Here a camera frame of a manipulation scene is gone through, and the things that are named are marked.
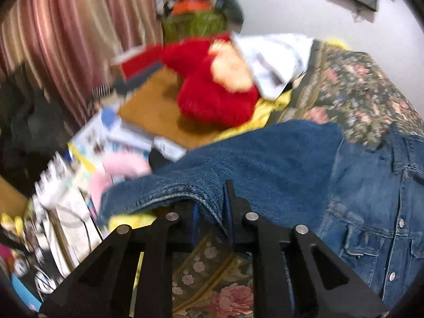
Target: denim jacket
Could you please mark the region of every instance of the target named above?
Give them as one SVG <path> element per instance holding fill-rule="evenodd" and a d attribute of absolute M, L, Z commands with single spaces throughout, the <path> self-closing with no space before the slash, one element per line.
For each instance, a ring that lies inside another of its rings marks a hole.
<path fill-rule="evenodd" d="M 392 307 L 424 260 L 424 139 L 392 125 L 375 149 L 332 123 L 289 121 L 189 152 L 102 197 L 99 221 L 167 205 L 201 204 L 222 228 L 223 184 L 276 224 L 307 225 Z"/>

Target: pink and beige curtain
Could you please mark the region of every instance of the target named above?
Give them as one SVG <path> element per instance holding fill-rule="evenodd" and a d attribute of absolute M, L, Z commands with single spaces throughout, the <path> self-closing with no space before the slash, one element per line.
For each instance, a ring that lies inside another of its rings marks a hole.
<path fill-rule="evenodd" d="M 0 66 L 7 75 L 25 61 L 80 127 L 92 89 L 111 82 L 109 60 L 160 42 L 154 0 L 17 0 L 1 24 Z"/>

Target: orange object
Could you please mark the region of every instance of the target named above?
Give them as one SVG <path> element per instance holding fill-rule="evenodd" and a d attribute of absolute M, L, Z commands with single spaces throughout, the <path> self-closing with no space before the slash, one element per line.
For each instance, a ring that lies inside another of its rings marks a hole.
<path fill-rule="evenodd" d="M 173 15 L 211 10 L 212 5 L 206 0 L 180 0 L 174 4 Z"/>

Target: white wall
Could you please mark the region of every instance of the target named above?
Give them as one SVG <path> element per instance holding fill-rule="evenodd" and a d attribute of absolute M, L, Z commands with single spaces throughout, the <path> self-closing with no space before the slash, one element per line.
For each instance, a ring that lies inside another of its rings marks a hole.
<path fill-rule="evenodd" d="M 243 34 L 304 33 L 365 51 L 424 117 L 424 33 L 403 0 L 379 0 L 377 13 L 365 13 L 372 22 L 359 23 L 351 0 L 239 1 Z"/>

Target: floral fabric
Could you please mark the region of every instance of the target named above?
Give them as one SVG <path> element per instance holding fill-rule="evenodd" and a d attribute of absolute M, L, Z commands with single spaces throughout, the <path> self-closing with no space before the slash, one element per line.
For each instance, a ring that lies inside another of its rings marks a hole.
<path fill-rule="evenodd" d="M 336 122 L 352 142 L 375 145 L 389 125 L 424 136 L 424 122 L 404 95 L 365 53 L 314 42 L 309 69 L 286 109 L 269 124 L 290 119 Z M 173 274 L 174 318 L 253 316 L 252 263 L 212 235 Z"/>
<path fill-rule="evenodd" d="M 424 136 L 424 122 L 370 55 L 325 43 L 313 46 L 308 71 L 284 111 L 268 124 L 290 119 L 343 126 L 347 139 L 376 145 L 396 122 L 406 134 Z"/>

